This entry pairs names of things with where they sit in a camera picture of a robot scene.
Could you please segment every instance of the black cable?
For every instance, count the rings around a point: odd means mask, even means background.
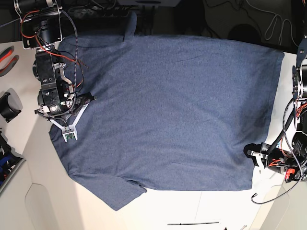
[[[41,112],[38,112],[37,114],[38,114],[40,117],[42,117],[42,118],[44,118],[44,119],[46,119],[46,120],[48,120],[48,121],[50,121],[50,120],[61,120],[61,121],[65,124],[65,127],[68,126],[67,121],[66,121],[63,117],[54,117],[54,118],[52,118],[52,117],[50,117],[50,116],[44,116]]]
[[[213,34],[210,30],[208,30],[208,32],[210,33],[210,37],[213,37]]]
[[[301,112],[300,117],[307,111],[307,109],[304,109],[303,112]]]
[[[289,149],[290,149],[290,151],[291,151],[293,157],[295,158],[296,163],[298,164],[298,167],[300,168],[301,177],[299,178],[299,181],[297,181],[289,190],[285,191],[284,193],[282,193],[281,195],[277,196],[277,197],[274,198],[274,199],[271,199],[271,200],[268,200],[268,201],[264,201],[264,202],[256,202],[256,201],[253,200],[253,198],[256,197],[258,194],[255,193],[254,195],[252,195],[252,197],[250,198],[250,200],[251,200],[251,202],[253,202],[253,203],[256,204],[256,205],[267,204],[267,203],[269,203],[269,202],[271,202],[271,201],[274,201],[274,200],[276,200],[276,199],[282,197],[283,195],[287,194],[287,193],[290,192],[292,189],[294,189],[294,187],[303,179],[303,171],[302,171],[301,165],[299,164],[299,162],[298,162],[298,160],[297,160],[297,157],[294,155],[293,150],[292,150],[292,148],[291,148],[291,146],[290,146],[290,144],[289,144],[289,142],[288,142],[287,135],[286,135],[286,127],[285,127],[285,123],[284,123],[284,121],[285,121],[285,116],[286,116],[286,113],[287,113],[287,110],[288,110],[288,108],[289,108],[289,106],[291,105],[292,102],[293,102],[293,98],[289,101],[289,103],[287,104],[287,106],[286,106],[286,108],[285,108],[285,110],[284,110],[284,113],[283,113],[283,135],[284,135],[284,138],[285,138],[285,140],[286,140],[286,142],[287,142],[287,144],[288,144],[288,147],[289,147]]]
[[[257,26],[257,28],[258,28],[258,30],[259,30],[259,32],[260,32],[260,36],[262,37],[262,32],[261,32],[260,26],[259,26],[259,24],[256,22],[256,20],[253,19],[253,18],[249,15],[247,9],[245,9],[243,6],[241,6],[240,8],[243,9],[243,10],[246,12],[246,15],[248,16],[248,18],[251,19],[251,20],[254,22],[254,24]]]
[[[269,202],[271,202],[271,201],[274,201],[274,200],[276,200],[276,199],[282,197],[283,195],[287,194],[288,192],[290,192],[292,189],[294,189],[294,187],[295,187],[302,179],[303,179],[303,177],[301,176],[301,178],[299,179],[299,181],[296,182],[295,185],[293,185],[289,190],[285,191],[283,194],[281,194],[281,195],[279,195],[279,196],[277,196],[277,197],[275,197],[275,198],[273,198],[273,199],[271,199],[271,200],[264,201],[264,202],[256,202],[256,201],[254,201],[253,198],[256,197],[256,196],[258,196],[257,193],[255,193],[254,195],[252,195],[252,197],[250,198],[250,200],[251,200],[251,202],[253,202],[253,203],[256,204],[256,205],[267,204],[267,203],[269,203]]]
[[[69,55],[71,55],[73,58],[74,58],[74,55],[72,55],[70,52],[68,51],[59,51],[60,53],[67,53]],[[78,60],[78,63],[79,63],[79,66],[80,66],[80,69],[81,69],[81,74],[82,74],[82,86],[81,88],[78,90],[78,92],[80,92],[82,89],[83,89],[83,85],[84,85],[84,72],[83,72],[83,69],[82,69],[82,66],[81,66],[81,62],[80,60]]]
[[[291,114],[289,115],[287,122],[285,124],[285,128],[286,130],[288,130],[292,120],[294,118],[294,109],[291,112]],[[278,142],[282,139],[283,137],[283,130],[280,132],[280,134],[278,135],[278,137],[276,138],[276,140],[271,144],[271,146],[268,148],[267,153],[271,153],[277,146]]]
[[[106,8],[104,8],[104,6],[102,6],[101,5],[101,3],[98,3],[98,2],[96,2],[95,0],[90,0],[92,3],[94,3],[96,6],[98,6],[98,7],[100,7],[101,9],[106,9],[106,10],[108,10],[108,7],[109,7],[109,1],[107,1],[108,3],[107,3],[107,6],[106,6]],[[116,2],[117,2],[117,0],[114,0],[114,3],[113,3],[113,5],[112,5],[112,7],[111,8],[109,8],[109,9],[112,9],[112,8],[114,8],[115,7],[115,5],[116,5]]]
[[[238,4],[239,7],[238,7],[238,9],[237,9],[236,7],[234,7],[233,4],[232,4],[232,2],[230,2],[230,1],[225,1],[225,2],[222,2],[222,3],[217,4],[217,5],[214,5],[214,6],[210,6],[210,5],[208,4],[207,0],[204,0],[204,1],[205,1],[206,5],[207,5],[209,8],[215,8],[215,7],[219,7],[219,6],[222,6],[222,5],[225,5],[225,4],[229,3],[229,4],[231,5],[231,7],[232,7],[235,11],[240,11],[240,9],[243,9],[243,10],[246,12],[247,17],[248,17],[249,19],[251,19],[251,20],[253,21],[254,24],[256,24],[256,26],[257,26],[257,28],[258,28],[258,30],[259,30],[259,32],[260,32],[260,35],[261,35],[261,37],[262,37],[262,32],[261,32],[261,29],[260,29],[259,24],[256,22],[255,19],[253,19],[253,18],[249,15],[248,11],[242,6],[243,3],[244,3],[243,0],[242,0],[241,2],[239,2],[239,4]]]
[[[208,24],[207,24],[207,30],[209,31],[209,33],[212,35],[212,34],[215,34],[215,36],[217,37],[217,38],[221,38],[218,34],[217,34],[217,32],[216,31],[214,31]]]
[[[289,108],[289,106],[292,104],[292,102],[293,102],[293,98],[289,101],[289,103],[288,103],[288,105],[286,106],[286,109],[284,110],[284,113],[283,113],[283,137],[284,137],[284,139],[285,139],[285,141],[286,141],[286,143],[287,143],[287,145],[288,145],[288,148],[289,148],[289,150],[291,151],[291,153],[292,153],[292,156],[294,157],[294,159],[295,159],[295,161],[296,161],[296,163],[297,163],[297,165],[298,165],[298,167],[299,167],[299,170],[300,170],[300,172],[301,172],[301,177],[303,177],[303,170],[302,170],[302,166],[300,165],[300,163],[299,163],[299,161],[298,161],[298,159],[297,159],[297,157],[296,157],[296,155],[295,155],[295,153],[294,153],[294,151],[293,151],[293,149],[292,149],[292,147],[291,147],[291,145],[290,145],[290,142],[289,142],[289,140],[288,140],[288,138],[287,138],[287,134],[286,134],[286,128],[285,128],[285,118],[286,118],[286,113],[287,113],[287,110],[288,110],[288,108]]]
[[[77,66],[78,66],[77,62],[78,62],[78,47],[79,47],[78,32],[77,32],[76,25],[73,22],[73,20],[71,19],[71,17],[65,11],[62,10],[61,12],[69,19],[69,21],[71,22],[71,24],[73,26],[73,30],[75,32],[75,43],[76,44],[75,44],[75,62],[74,62],[74,72],[73,72],[73,86],[74,86],[73,94],[74,94],[74,96],[73,96],[73,99],[72,99],[72,105],[71,105],[70,109],[68,109],[67,111],[65,111],[63,113],[52,115],[52,117],[62,116],[62,115],[69,113],[73,109],[73,107],[76,103],[76,96],[77,96],[76,95],[76,85],[77,85]]]
[[[0,25],[0,28],[5,27],[5,26],[7,26],[7,25],[9,25],[9,24],[11,24],[11,23],[14,23],[14,22],[18,21],[18,20],[19,20],[19,18],[16,18],[16,19],[14,19],[14,20],[12,20],[12,21],[10,21],[10,22],[7,22],[7,23],[5,23],[5,24],[2,24],[2,25]]]

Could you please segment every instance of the electronics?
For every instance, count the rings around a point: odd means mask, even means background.
[[[305,22],[307,19],[307,8],[305,7]],[[274,199],[265,202],[255,202],[255,204],[266,204],[276,200],[290,190],[292,190],[300,181],[307,181],[307,23],[304,23],[304,37],[298,46],[296,65],[292,68],[293,98],[285,108],[283,114],[283,129],[277,139],[268,145],[249,144],[244,148],[244,153],[248,158],[252,158],[255,166],[263,165],[269,169],[285,175],[285,182],[296,181],[288,191],[282,193]],[[286,121],[286,113],[289,107],[293,105],[293,111]],[[287,129],[294,120],[296,133],[293,136],[292,143],[287,137]],[[290,152],[284,151],[282,147],[277,148],[279,142],[285,140]]]
[[[79,65],[82,70],[82,64],[78,60],[76,26],[56,0],[14,0],[14,6],[20,17],[24,48],[36,49],[33,74],[40,81],[41,90],[38,93],[38,109],[35,113],[61,128],[65,141],[77,139],[75,126],[95,97],[90,93],[78,95],[76,91],[83,82],[77,84],[77,68]],[[55,43],[62,41],[62,13],[70,20],[75,31],[76,47],[73,59],[55,49]],[[73,81],[65,77],[65,60],[74,63]],[[68,125],[71,116],[76,116],[76,119],[72,125]]]

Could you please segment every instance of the metal bracket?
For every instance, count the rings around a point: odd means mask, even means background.
[[[78,124],[82,114],[86,110],[87,106],[89,104],[85,104],[81,110],[79,111],[76,119],[74,120],[73,124],[68,125],[67,127],[61,126],[58,122],[55,120],[50,120],[55,126],[57,126],[59,129],[62,130],[62,135],[64,137],[65,142],[67,142],[68,139],[76,139],[78,140],[78,132],[76,129],[76,125]]]
[[[254,151],[249,152],[248,155],[253,156],[253,157],[260,157],[260,158],[265,159],[265,160],[268,158],[267,154],[254,152]]]

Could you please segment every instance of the shirt sleeve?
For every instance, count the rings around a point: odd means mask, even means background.
[[[69,176],[102,199],[115,211],[130,203],[142,193],[147,192],[137,182],[117,176],[94,173],[72,173]]]

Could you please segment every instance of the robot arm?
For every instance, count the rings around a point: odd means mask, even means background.
[[[33,73],[41,83],[38,93],[36,114],[51,121],[62,130],[63,137],[78,139],[76,124],[90,101],[90,93],[78,95],[77,74],[77,31],[69,15],[62,11],[56,0],[14,0],[15,10],[21,21],[24,49],[36,49]],[[55,43],[62,41],[60,15],[71,21],[76,34],[76,56],[70,59],[55,49]],[[65,60],[74,62],[73,82],[65,76]],[[68,119],[77,116],[72,125]]]

